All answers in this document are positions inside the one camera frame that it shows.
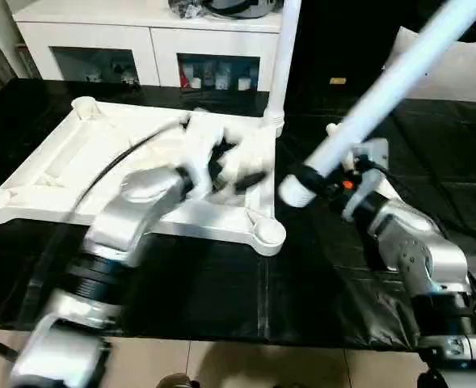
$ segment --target white wall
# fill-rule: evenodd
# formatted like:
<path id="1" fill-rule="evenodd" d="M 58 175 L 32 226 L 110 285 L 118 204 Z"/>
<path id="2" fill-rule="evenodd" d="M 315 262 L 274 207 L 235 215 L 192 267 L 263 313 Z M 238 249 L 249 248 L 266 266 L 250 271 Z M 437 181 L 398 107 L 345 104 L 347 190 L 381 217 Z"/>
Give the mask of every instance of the white wall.
<path id="1" fill-rule="evenodd" d="M 393 63 L 417 35 L 401 27 L 386 66 Z M 476 101 L 476 43 L 453 44 L 408 97 Z"/>
<path id="2" fill-rule="evenodd" d="M 27 72 L 15 49 L 15 46 L 21 41 L 22 38 L 11 17 L 8 5 L 5 0 L 0 0 L 0 49 L 15 73 L 21 78 L 26 78 Z"/>

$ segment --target floor tile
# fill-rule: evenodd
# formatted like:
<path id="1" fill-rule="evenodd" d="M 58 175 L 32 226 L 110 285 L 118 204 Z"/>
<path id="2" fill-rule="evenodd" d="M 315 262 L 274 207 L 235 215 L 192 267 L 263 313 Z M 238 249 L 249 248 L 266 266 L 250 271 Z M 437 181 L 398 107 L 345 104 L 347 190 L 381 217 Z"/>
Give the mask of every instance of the floor tile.
<path id="1" fill-rule="evenodd" d="M 166 375 L 185 373 L 188 341 L 110 338 L 114 346 L 103 388 L 154 388 Z"/>
<path id="2" fill-rule="evenodd" d="M 416 388 L 428 370 L 417 353 L 346 351 L 352 388 Z"/>
<path id="3" fill-rule="evenodd" d="M 9 344 L 12 331 L 0 330 L 0 342 Z M 166 375 L 185 373 L 188 341 L 110 338 L 113 345 L 103 388 L 154 388 Z M 0 387 L 6 374 L 0 357 Z"/>
<path id="4" fill-rule="evenodd" d="M 348 388 L 339 349 L 191 342 L 187 375 L 202 388 Z"/>

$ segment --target cabinet top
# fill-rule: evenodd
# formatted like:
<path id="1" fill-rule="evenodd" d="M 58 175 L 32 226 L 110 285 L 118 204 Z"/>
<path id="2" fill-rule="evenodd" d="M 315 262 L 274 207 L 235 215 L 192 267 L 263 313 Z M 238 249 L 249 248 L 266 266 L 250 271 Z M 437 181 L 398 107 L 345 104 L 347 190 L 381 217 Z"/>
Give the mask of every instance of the cabinet top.
<path id="1" fill-rule="evenodd" d="M 181 19 L 167 0 L 35 0 L 13 14 L 15 22 L 112 24 L 198 30 L 270 32 L 280 30 L 281 13 L 232 20 L 207 15 Z"/>

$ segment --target black plastic sheet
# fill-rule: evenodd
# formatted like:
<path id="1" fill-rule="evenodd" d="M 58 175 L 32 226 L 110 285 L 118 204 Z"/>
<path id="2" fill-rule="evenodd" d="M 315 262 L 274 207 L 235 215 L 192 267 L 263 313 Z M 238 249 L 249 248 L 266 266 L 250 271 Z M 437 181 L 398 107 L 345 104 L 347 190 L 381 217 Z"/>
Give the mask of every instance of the black plastic sheet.
<path id="1" fill-rule="evenodd" d="M 0 93 L 0 184 L 80 95 L 248 116 L 260 116 L 267 101 L 265 94 L 230 91 L 13 81 Z M 354 103 L 327 97 L 319 108 L 321 96 L 314 98 L 305 107 L 287 108 L 276 149 L 278 182 L 323 140 L 326 125 L 338 122 Z M 407 100 L 374 136 L 389 139 L 390 169 L 429 209 L 476 229 L 476 103 Z M 417 328 L 398 274 L 368 268 L 354 226 L 320 200 L 305 209 L 278 200 L 276 216 L 288 237 L 271 258 L 239 244 L 155 236 L 124 318 L 108 334 L 412 349 Z M 29 220 L 0 225 L 0 327 L 13 327 L 32 266 L 55 229 L 53 223 Z M 74 256 L 84 231 L 71 228 L 57 262 Z M 476 242 L 459 234 L 453 238 L 476 276 Z"/>

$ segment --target white pole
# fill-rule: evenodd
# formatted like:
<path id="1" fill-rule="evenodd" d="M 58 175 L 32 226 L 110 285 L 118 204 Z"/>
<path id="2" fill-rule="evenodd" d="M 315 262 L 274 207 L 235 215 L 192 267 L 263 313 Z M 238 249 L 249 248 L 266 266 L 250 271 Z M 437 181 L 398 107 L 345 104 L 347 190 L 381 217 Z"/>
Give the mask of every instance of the white pole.
<path id="1" fill-rule="evenodd" d="M 449 0 L 420 32 L 415 43 L 374 83 L 340 124 L 305 161 L 322 176 L 330 174 L 405 97 L 446 49 L 476 20 L 476 0 Z M 307 205 L 315 195 L 290 175 L 280 194 L 292 206 Z"/>
<path id="2" fill-rule="evenodd" d="M 272 86 L 268 105 L 263 114 L 263 126 L 274 125 L 277 136 L 284 125 L 284 100 L 288 87 L 289 68 L 292 64 L 293 46 L 297 36 L 297 24 L 301 12 L 301 0 L 285 0 L 283 20 L 277 41 L 276 63 L 274 65 Z"/>

